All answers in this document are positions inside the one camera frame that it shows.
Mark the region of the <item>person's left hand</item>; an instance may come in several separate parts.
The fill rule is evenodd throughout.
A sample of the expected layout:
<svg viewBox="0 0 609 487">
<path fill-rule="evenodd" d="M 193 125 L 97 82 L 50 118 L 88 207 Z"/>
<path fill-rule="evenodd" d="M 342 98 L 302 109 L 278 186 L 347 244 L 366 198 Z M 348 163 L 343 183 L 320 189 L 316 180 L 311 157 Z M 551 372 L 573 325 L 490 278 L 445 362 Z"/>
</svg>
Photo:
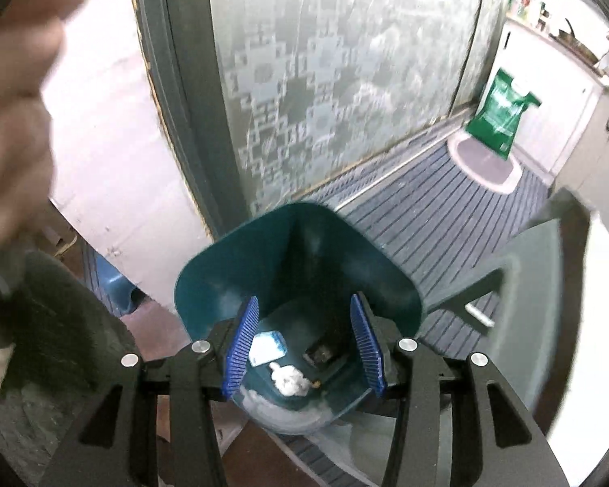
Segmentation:
<svg viewBox="0 0 609 487">
<path fill-rule="evenodd" d="M 84 0 L 12 0 L 0 17 L 0 251 L 48 200 L 54 160 L 41 86 Z"/>
</svg>

